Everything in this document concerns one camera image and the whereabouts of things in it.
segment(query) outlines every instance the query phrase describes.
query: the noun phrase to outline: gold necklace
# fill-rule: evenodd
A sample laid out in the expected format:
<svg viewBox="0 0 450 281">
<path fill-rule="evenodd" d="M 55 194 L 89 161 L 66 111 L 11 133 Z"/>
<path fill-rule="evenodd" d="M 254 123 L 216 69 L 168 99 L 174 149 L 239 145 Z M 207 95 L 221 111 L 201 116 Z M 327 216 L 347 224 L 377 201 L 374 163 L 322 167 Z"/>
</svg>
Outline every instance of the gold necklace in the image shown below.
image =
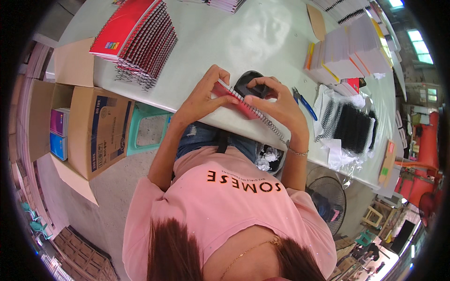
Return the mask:
<svg viewBox="0 0 450 281">
<path fill-rule="evenodd" d="M 260 243 L 260 244 L 258 244 L 258 245 L 256 245 L 256 246 L 254 246 L 254 247 L 252 247 L 252 248 L 246 250 L 246 251 L 243 252 L 242 254 L 240 254 L 240 255 L 239 255 L 234 261 L 232 261 L 232 262 L 230 263 L 230 265 L 227 267 L 227 269 L 225 270 L 224 274 L 222 274 L 222 277 L 220 278 L 220 281 L 222 281 L 222 279 L 223 279 L 224 276 L 225 276 L 225 273 L 227 273 L 227 271 L 230 269 L 230 267 L 231 267 L 231 266 L 232 266 L 232 265 L 233 265 L 240 257 L 242 257 L 246 252 L 249 252 L 249 251 L 253 250 L 254 248 L 256 248 L 256 247 L 258 247 L 258 246 L 261 246 L 262 244 L 265 244 L 265 243 L 271 243 L 271 244 L 273 244 L 273 245 L 275 245 L 275 246 L 279 246 L 280 243 L 281 243 L 281 239 L 280 239 L 279 236 L 275 235 L 274 238 L 273 238 L 272 240 L 269 240 L 269 241 L 266 241 L 266 242 L 262 242 L 262 243 Z"/>
</svg>

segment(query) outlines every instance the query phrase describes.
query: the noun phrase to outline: pink t-shirt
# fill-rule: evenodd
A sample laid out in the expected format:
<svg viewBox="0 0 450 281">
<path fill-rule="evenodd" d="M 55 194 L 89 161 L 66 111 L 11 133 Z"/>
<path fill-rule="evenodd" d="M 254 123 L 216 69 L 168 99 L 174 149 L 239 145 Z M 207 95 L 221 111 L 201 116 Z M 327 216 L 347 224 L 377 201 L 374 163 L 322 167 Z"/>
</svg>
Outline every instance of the pink t-shirt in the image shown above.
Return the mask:
<svg viewBox="0 0 450 281">
<path fill-rule="evenodd" d="M 167 192 L 148 178 L 138 182 L 126 218 L 122 252 L 130 279 L 146 280 L 150 220 L 172 217 L 195 235 L 203 264 L 229 237 L 260 225 L 309 247 L 328 278 L 336 265 L 335 244 L 311 197 L 285 189 L 234 147 L 228 147 L 225 154 L 216 150 L 202 147 L 176 161 L 177 176 Z"/>
</svg>

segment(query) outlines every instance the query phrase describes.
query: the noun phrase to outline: green plastic chair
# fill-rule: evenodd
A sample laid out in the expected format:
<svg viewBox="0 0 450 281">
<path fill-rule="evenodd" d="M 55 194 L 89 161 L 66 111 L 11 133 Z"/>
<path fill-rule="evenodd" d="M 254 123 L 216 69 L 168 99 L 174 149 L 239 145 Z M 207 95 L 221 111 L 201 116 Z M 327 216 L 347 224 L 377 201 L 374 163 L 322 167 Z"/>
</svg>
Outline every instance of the green plastic chair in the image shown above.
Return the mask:
<svg viewBox="0 0 450 281">
<path fill-rule="evenodd" d="M 376 234 L 371 233 L 369 230 L 366 230 L 365 232 L 360 232 L 360 237 L 355 239 L 355 242 L 358 244 L 361 244 L 364 247 L 369 246 L 370 243 L 375 239 L 377 236 Z"/>
<path fill-rule="evenodd" d="M 31 209 L 30 205 L 29 205 L 27 202 L 22 203 L 22 209 L 23 209 L 25 212 L 30 213 L 31 219 L 32 219 L 33 221 L 38 221 L 38 222 L 39 222 L 39 221 L 41 220 L 41 216 L 37 217 L 35 211 L 33 211 L 33 210 Z"/>
<path fill-rule="evenodd" d="M 33 222 L 30 222 L 30 226 L 31 226 L 31 229 L 32 229 L 34 232 L 41 232 L 42 235 L 44 235 L 44 238 L 45 238 L 46 240 L 49 240 L 50 237 L 53 236 L 53 234 L 52 234 L 52 235 L 47 235 L 47 233 L 45 232 L 45 228 L 47 227 L 47 224 L 45 224 L 44 226 L 42 226 L 42 224 L 33 221 Z"/>
<path fill-rule="evenodd" d="M 151 105 L 145 103 L 135 102 L 135 108 L 133 111 L 133 116 L 131 118 L 130 133 L 128 137 L 128 148 L 126 150 L 126 155 L 130 156 L 136 153 L 141 153 L 158 148 L 161 145 L 161 141 L 164 138 L 164 135 L 166 135 L 167 126 L 170 123 L 170 118 L 172 115 L 173 113 L 171 112 L 156 107 L 152 107 Z M 164 124 L 164 129 L 162 131 L 162 136 L 161 139 L 159 140 L 159 143 L 144 146 L 137 145 L 136 142 L 138 138 L 139 125 L 142 119 L 154 116 L 166 116 L 166 123 Z"/>
</svg>

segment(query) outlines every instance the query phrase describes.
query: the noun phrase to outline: denim jeans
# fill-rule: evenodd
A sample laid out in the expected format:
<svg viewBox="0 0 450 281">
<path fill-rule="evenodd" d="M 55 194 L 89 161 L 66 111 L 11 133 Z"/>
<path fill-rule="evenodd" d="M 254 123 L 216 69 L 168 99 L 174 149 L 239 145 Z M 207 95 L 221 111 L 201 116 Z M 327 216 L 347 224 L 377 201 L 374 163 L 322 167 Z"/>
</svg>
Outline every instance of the denim jeans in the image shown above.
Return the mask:
<svg viewBox="0 0 450 281">
<path fill-rule="evenodd" d="M 192 150 L 199 149 L 204 146 L 218 146 L 219 141 L 216 138 L 220 129 L 212 127 L 200 122 L 190 124 L 181 137 L 180 144 L 176 153 L 176 158 L 182 157 L 184 154 Z M 251 162 L 256 161 L 256 145 L 257 142 L 243 136 L 233 133 L 229 134 L 228 145 L 231 145 L 241 151 Z"/>
</svg>

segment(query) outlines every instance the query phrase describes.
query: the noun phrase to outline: brown hair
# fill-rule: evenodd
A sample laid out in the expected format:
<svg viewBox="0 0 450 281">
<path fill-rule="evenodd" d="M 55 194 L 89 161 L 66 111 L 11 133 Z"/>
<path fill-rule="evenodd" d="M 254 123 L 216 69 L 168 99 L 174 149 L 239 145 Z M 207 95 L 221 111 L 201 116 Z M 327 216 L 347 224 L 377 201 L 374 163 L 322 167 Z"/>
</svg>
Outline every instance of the brown hair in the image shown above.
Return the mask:
<svg viewBox="0 0 450 281">
<path fill-rule="evenodd" d="M 147 281 L 203 281 L 200 250 L 187 227 L 175 219 L 153 222 L 148 251 Z M 325 281 L 308 248 L 281 238 L 277 248 L 281 277 Z"/>
</svg>

